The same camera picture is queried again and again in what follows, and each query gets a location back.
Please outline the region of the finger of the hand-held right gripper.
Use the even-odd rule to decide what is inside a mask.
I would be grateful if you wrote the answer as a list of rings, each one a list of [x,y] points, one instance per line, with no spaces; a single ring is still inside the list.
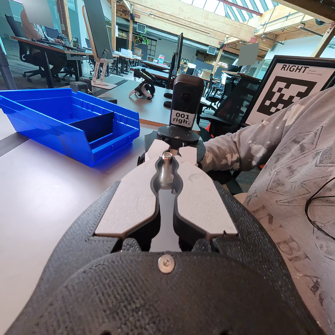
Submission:
[[[197,148],[191,146],[184,146],[178,149],[177,162],[179,167],[189,164],[198,167],[197,163]]]
[[[162,157],[166,151],[170,150],[170,145],[163,140],[154,139],[149,149],[138,157],[137,165],[141,165],[144,162],[153,160],[157,162],[159,157]]]

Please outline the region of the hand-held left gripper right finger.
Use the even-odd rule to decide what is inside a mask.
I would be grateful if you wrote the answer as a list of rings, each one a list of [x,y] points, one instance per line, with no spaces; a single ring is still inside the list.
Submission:
[[[191,163],[174,163],[174,231],[194,245],[238,232],[213,180]]]

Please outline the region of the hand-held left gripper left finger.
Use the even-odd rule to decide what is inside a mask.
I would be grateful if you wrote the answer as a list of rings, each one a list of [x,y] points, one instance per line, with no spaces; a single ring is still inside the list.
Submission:
[[[160,229],[159,202],[154,182],[157,161],[145,161],[122,178],[108,204],[95,235],[134,238],[150,248]]]

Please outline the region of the silver hex bolt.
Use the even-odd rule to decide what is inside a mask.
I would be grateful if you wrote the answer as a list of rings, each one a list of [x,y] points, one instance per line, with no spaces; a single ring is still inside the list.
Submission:
[[[171,190],[173,188],[173,172],[172,172],[173,155],[170,152],[163,153],[162,166],[159,176],[160,189]]]

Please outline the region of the blue plastic bin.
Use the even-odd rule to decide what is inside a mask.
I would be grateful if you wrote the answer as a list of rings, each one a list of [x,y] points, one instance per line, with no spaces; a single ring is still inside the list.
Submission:
[[[14,129],[86,166],[119,157],[140,135],[139,114],[71,88],[2,90]]]

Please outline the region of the person's right forearm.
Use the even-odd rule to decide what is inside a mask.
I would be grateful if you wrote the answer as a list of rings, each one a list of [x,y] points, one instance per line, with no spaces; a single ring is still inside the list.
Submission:
[[[288,119],[275,117],[235,133],[217,136],[204,143],[206,151],[198,165],[204,172],[251,170],[270,158],[291,127]]]

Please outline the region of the black computer monitor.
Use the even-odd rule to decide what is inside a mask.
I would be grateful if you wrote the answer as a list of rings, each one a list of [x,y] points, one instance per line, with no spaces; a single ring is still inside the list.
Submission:
[[[182,46],[183,46],[183,32],[178,36],[177,40],[177,50],[175,52],[175,63],[172,75],[176,76],[180,67],[181,62],[181,54],[182,54]]]

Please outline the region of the black and white device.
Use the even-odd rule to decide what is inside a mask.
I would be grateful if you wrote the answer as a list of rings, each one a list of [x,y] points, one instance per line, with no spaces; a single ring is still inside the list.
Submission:
[[[147,100],[152,100],[155,94],[154,85],[156,83],[156,77],[151,73],[149,73],[148,71],[146,71],[144,68],[142,69],[135,68],[133,72],[134,77],[142,78],[143,81],[140,82],[140,84],[129,93],[129,97],[135,94],[138,97],[144,96]]]

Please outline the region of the black mesh office chair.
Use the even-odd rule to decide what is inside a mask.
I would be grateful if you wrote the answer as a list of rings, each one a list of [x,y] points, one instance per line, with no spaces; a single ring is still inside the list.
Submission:
[[[241,128],[248,118],[250,112],[247,112],[247,109],[261,82],[258,78],[242,76],[214,115],[200,115],[200,119],[210,122],[209,130],[200,127],[200,137],[204,142],[212,137],[234,133]]]

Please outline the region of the wooden board stand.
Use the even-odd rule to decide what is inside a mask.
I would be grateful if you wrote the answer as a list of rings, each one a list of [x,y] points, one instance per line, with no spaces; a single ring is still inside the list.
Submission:
[[[85,5],[82,7],[82,14],[83,14],[84,21],[86,21]],[[101,59],[98,62],[95,60],[94,76],[93,76],[93,80],[91,81],[92,86],[99,87],[99,88],[102,88],[102,89],[107,89],[107,90],[113,89],[115,87],[114,84],[104,82],[107,66],[108,66],[108,64],[112,64],[113,61],[114,61],[113,57],[112,57],[112,60]]]

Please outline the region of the small black box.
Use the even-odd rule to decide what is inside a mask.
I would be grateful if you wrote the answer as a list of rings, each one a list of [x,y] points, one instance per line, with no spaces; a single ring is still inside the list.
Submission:
[[[82,92],[82,93],[86,93],[89,94],[90,90],[88,88],[88,85],[86,82],[82,82],[82,81],[72,81],[69,83],[69,87],[72,89],[72,91],[74,93],[76,92]]]

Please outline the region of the framed marker sign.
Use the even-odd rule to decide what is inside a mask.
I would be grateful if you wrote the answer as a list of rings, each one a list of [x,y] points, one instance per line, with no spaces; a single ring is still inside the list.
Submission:
[[[334,86],[335,60],[275,55],[242,120],[253,125],[311,94]]]

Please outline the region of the wooden desk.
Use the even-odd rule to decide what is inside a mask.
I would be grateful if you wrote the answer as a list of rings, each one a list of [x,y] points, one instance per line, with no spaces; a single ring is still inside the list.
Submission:
[[[58,54],[66,55],[67,61],[74,61],[74,76],[76,81],[79,81],[79,78],[82,76],[82,61],[86,60],[86,57],[91,55],[91,53],[79,52],[75,49],[63,46],[57,43],[39,41],[39,40],[30,40],[27,38],[20,38],[11,36],[11,39],[16,41],[22,41],[27,44],[30,50],[39,50],[43,56],[43,60],[40,62],[36,59],[35,55],[32,54],[35,60],[35,66],[43,70],[43,75],[46,78],[48,88],[54,88],[54,81],[52,79],[50,63],[48,59],[47,52],[56,52]]]

